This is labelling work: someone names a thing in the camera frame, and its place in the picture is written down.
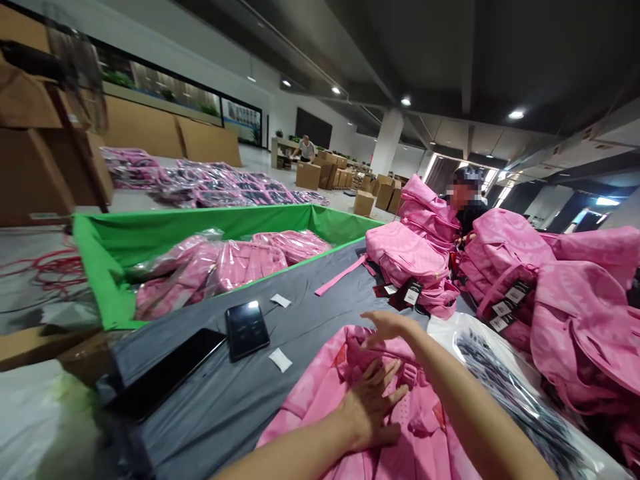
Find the floor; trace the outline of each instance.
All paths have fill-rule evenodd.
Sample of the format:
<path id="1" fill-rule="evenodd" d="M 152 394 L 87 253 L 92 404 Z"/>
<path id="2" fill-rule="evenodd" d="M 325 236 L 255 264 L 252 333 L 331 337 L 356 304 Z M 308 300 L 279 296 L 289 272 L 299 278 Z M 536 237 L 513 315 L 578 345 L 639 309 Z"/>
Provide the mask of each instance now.
<path id="1" fill-rule="evenodd" d="M 295 186 L 295 166 L 293 171 L 271 168 L 271 154 L 266 150 L 240 145 L 240 156 L 245 165 L 244 171 L 264 172 L 290 189 Z M 172 166 L 172 159 L 160 159 L 164 166 Z M 354 197 L 344 195 L 342 191 L 319 190 L 329 202 L 330 207 L 345 212 L 353 212 Z M 116 190 L 110 212 L 144 211 L 166 209 L 165 205 L 156 203 L 142 191 Z M 78 207 L 78 213 L 99 213 L 97 207 Z M 371 217 L 390 222 L 394 215 L 373 208 Z M 8 275 L 29 266 L 29 261 L 42 257 L 53 251 L 67 249 L 63 241 L 65 236 L 60 227 L 24 227 L 14 229 L 0 229 L 0 335 L 34 327 L 40 324 L 43 317 L 43 306 L 46 310 L 53 310 L 50 305 L 60 302 L 56 291 L 44 291 L 34 282 L 35 271 L 32 269 L 22 273 Z M 86 285 L 76 285 L 69 288 L 72 299 L 90 298 Z"/>

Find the green plastic liner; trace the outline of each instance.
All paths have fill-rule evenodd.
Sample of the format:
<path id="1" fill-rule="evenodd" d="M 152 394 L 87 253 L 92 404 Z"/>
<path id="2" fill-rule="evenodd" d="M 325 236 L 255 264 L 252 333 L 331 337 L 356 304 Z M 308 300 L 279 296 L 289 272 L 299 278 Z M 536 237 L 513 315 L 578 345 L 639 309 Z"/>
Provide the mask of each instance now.
<path id="1" fill-rule="evenodd" d="M 199 231 L 216 227 L 225 232 L 224 240 L 240 240 L 258 232 L 308 229 L 334 245 L 334 251 L 382 225 L 312 204 L 78 214 L 73 220 L 73 236 L 105 330 L 135 330 L 148 323 L 133 319 L 135 294 L 125 270 Z"/>

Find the smartphone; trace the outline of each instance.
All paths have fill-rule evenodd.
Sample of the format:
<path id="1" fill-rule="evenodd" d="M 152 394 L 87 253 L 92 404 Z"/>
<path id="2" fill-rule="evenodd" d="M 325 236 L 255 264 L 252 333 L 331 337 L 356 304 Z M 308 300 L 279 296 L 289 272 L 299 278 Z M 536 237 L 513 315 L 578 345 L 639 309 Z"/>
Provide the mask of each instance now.
<path id="1" fill-rule="evenodd" d="M 269 345 L 269 332 L 257 301 L 230 308 L 226 318 L 232 362 Z"/>
<path id="2" fill-rule="evenodd" d="M 201 329 L 146 371 L 104 406 L 106 411 L 142 422 L 209 358 L 227 337 Z"/>

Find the hand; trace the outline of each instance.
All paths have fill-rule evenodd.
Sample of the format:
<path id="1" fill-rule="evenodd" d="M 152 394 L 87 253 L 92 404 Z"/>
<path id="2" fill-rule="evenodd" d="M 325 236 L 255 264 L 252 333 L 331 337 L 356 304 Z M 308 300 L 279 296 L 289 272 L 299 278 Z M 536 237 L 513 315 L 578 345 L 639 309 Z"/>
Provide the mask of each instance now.
<path id="1" fill-rule="evenodd" d="M 371 447 L 394 445 L 400 438 L 400 425 L 384 425 L 384 419 L 409 388 L 406 385 L 383 397 L 387 386 L 400 368 L 400 360 L 389 362 L 378 369 L 376 359 L 363 373 L 360 382 L 347 392 L 334 414 L 349 430 L 349 451 L 362 451 Z"/>
<path id="2" fill-rule="evenodd" d="M 408 317 L 388 311 L 364 312 L 360 314 L 360 317 L 371 320 L 377 329 L 376 332 L 362 344 L 363 349 L 368 349 L 384 340 L 399 337 L 406 329 L 406 326 L 414 322 L 414 320 Z"/>

